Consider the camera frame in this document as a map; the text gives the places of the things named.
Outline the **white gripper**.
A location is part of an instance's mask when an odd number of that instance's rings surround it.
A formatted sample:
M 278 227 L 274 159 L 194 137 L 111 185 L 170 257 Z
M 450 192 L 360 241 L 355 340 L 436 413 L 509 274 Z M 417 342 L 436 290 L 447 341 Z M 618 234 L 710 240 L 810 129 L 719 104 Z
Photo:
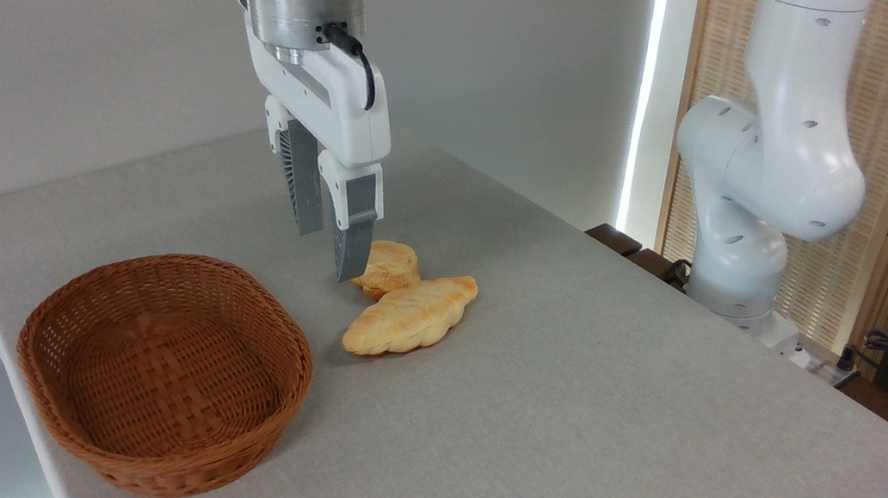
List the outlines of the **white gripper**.
M 378 162 L 392 149 L 382 74 L 373 68 L 375 93 L 367 109 L 367 75 L 358 59 L 331 46 L 305 52 L 299 65 L 291 65 L 256 37 L 250 20 L 244 30 L 252 67 L 269 93 L 268 142 L 281 159 L 297 231 L 323 229 L 322 176 L 330 192 L 337 281 L 360 277 L 369 265 L 374 223 L 384 211 Z M 318 143 L 327 151 L 318 153 Z

